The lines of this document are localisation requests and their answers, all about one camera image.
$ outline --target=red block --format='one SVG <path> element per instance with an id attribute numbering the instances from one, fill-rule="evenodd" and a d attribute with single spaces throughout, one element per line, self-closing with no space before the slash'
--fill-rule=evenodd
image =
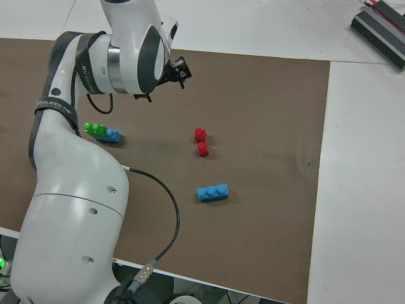
<path id="1" fill-rule="evenodd" d="M 207 145 L 206 142 L 199 142 L 199 143 L 197 144 L 197 150 L 198 150 L 198 154 L 199 154 L 201 157 L 205 157 L 205 156 L 208 156 L 208 155 L 209 155 L 209 152 L 208 152 L 208 145 Z"/>
<path id="2" fill-rule="evenodd" d="M 207 133 L 204 129 L 196 129 L 194 131 L 194 139 L 197 143 L 205 143 L 205 139 L 207 138 Z"/>

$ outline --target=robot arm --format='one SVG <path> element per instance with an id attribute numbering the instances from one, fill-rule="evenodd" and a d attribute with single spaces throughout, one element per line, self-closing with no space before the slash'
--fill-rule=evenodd
<path id="1" fill-rule="evenodd" d="M 37 186 L 11 271 L 13 291 L 25 303 L 114 303 L 111 293 L 119 286 L 111 259 L 128 179 L 109 153 L 72 133 L 78 124 L 76 97 L 102 92 L 149 97 L 160 84 L 183 86 L 191 77 L 184 59 L 169 61 L 177 22 L 161 19 L 154 1 L 101 4 L 112 35 L 62 34 L 37 103 L 30 138 Z M 128 286 L 135 291 L 138 284 Z"/>

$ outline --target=velcro strap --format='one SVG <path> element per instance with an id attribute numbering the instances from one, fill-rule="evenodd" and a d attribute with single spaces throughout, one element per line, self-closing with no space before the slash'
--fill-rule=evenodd
<path id="1" fill-rule="evenodd" d="M 87 92 L 90 94 L 104 94 L 97 87 L 96 81 L 94 80 L 89 55 L 90 47 L 97 38 L 103 34 L 105 34 L 105 32 L 81 35 L 76 48 L 76 71 L 82 80 L 84 87 L 87 89 Z"/>
<path id="2" fill-rule="evenodd" d="M 72 129 L 78 129 L 78 118 L 76 110 L 66 101 L 57 97 L 43 96 L 38 100 L 37 105 L 35 106 L 35 113 L 37 113 L 37 111 L 46 109 L 58 111 L 67 119 Z"/>

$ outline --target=white table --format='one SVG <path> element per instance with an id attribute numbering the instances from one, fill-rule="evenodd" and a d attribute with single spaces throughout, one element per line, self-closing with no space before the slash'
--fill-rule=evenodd
<path id="1" fill-rule="evenodd" d="M 350 30 L 361 1 L 157 4 L 179 20 L 177 49 L 332 61 L 308 303 L 404 303 L 405 73 Z M 111 31 L 98 0 L 2 0 L 0 11 L 0 37 Z"/>

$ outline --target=blue toy brick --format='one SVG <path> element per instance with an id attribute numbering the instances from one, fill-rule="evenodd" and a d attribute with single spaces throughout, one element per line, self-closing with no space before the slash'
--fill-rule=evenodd
<path id="1" fill-rule="evenodd" d="M 107 129 L 106 137 L 93 136 L 98 141 L 109 141 L 111 143 L 118 143 L 121 139 L 121 134 L 114 129 Z"/>
<path id="2" fill-rule="evenodd" d="M 217 200 L 228 197 L 228 186 L 226 184 L 210 186 L 197 189 L 197 197 L 200 201 Z"/>

